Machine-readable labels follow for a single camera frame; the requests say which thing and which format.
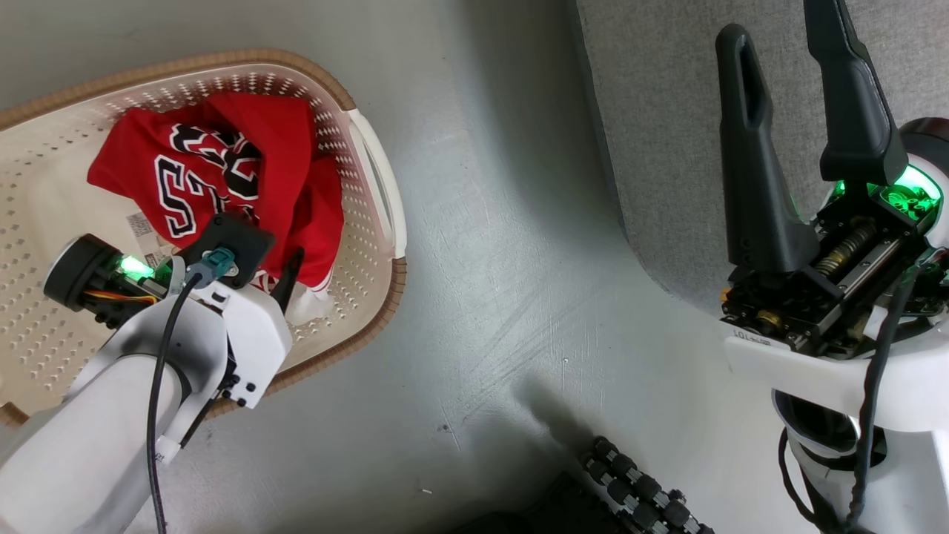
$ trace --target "laundry basket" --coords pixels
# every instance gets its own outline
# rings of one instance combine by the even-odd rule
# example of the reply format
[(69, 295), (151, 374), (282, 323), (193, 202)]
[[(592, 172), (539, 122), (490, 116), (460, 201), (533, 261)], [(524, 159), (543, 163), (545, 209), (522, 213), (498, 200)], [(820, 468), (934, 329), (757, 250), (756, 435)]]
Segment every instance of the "laundry basket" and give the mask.
[[(293, 348), (268, 393), (364, 347), (399, 307), (405, 216), (379, 139), (329, 73), (283, 50), (189, 58), (116, 74), (0, 111), (0, 422), (19, 425), (58, 405), (110, 331), (91, 314), (43, 296), (43, 280), (72, 238), (92, 233), (142, 257), (128, 199), (85, 182), (112, 124), (131, 107), (167, 111), (241, 91), (307, 100), (317, 143), (343, 181), (344, 235), (330, 292), (336, 309), (291, 327)], [(220, 401), (211, 416), (231, 410)]]

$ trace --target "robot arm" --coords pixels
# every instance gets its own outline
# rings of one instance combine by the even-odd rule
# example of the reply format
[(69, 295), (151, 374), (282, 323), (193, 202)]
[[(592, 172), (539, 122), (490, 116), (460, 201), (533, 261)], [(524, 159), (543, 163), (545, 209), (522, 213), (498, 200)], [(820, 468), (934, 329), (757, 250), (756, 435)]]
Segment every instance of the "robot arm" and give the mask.
[[(31, 417), (0, 452), (0, 531), (123, 532), (150, 493), (150, 400), (159, 464), (187, 445), (218, 398), (248, 408), (259, 402), (290, 349), (286, 299), (246, 285), (269, 236), (235, 219), (216, 220), (182, 252), (192, 263), (188, 276), (201, 273), (211, 282), (197, 282), (190, 295), (179, 293), (186, 261), (174, 262), (177, 273), (152, 272), (92, 236), (72, 243), (53, 265), (47, 295), (117, 330), (63, 404)], [(210, 261), (215, 251), (225, 264)], [(225, 276), (217, 279), (215, 268)], [(295, 274), (284, 280), (291, 287)], [(150, 399), (161, 337), (179, 299), (159, 395)]]
[[(770, 138), (772, 102), (751, 36), (718, 36), (731, 368), (766, 381), (786, 430), (785, 485), (827, 534), (940, 532), (949, 524), (949, 121), (898, 128), (843, 0), (805, 0), (824, 81), (834, 184), (810, 223)], [(808, 509), (785, 465), (804, 474)]]

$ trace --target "label sticker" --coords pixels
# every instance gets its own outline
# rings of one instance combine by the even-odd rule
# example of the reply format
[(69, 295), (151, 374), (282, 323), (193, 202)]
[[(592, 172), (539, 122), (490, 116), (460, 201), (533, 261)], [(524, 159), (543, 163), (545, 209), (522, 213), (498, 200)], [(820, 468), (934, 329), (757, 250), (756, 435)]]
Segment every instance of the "label sticker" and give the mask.
[(791, 349), (791, 346), (787, 343), (782, 343), (781, 341), (765, 337), (761, 334), (749, 332), (743, 328), (738, 328), (735, 325), (725, 322), (721, 323), (721, 331), (723, 334), (725, 334), (725, 337), (737, 337), (738, 339), (744, 339), (745, 341), (751, 341), (752, 343), (757, 343), (766, 347), (775, 347), (776, 349), (785, 349), (787, 351)]
[(152, 269), (157, 269), (162, 261), (175, 252), (175, 245), (166, 241), (155, 231), (145, 214), (138, 212), (126, 217), (125, 221), (128, 222), (128, 227), (135, 235), (135, 240), (143, 255), (142, 259)]

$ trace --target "teal connector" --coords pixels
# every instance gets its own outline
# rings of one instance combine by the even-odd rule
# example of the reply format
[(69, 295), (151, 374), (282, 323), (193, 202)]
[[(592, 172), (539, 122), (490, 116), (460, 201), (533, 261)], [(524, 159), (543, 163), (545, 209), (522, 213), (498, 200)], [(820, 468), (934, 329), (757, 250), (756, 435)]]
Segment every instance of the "teal connector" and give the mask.
[(188, 282), (193, 277), (201, 275), (201, 280), (195, 289), (203, 289), (211, 285), (211, 282), (225, 277), (233, 266), (234, 253), (224, 247), (217, 247), (201, 261), (191, 265), (184, 279)]
[(234, 265), (234, 253), (224, 247), (214, 249), (201, 259), (201, 263), (211, 268), (214, 279), (223, 278)]

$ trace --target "gray floor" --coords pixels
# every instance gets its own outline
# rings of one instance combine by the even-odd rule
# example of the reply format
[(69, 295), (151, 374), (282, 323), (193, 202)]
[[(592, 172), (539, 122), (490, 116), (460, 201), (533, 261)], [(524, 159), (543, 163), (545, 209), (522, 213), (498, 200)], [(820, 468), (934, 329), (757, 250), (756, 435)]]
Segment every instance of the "gray floor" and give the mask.
[[(629, 251), (567, 11), (548, 0), (0, 0), (0, 107), (221, 50), (302, 53), (395, 167), (409, 287), (371, 346), (203, 426), (162, 474), (173, 532), (438, 533), (530, 501), (608, 435), (721, 533), (810, 532), (768, 392)], [(152, 532), (151, 510), (129, 532)]]

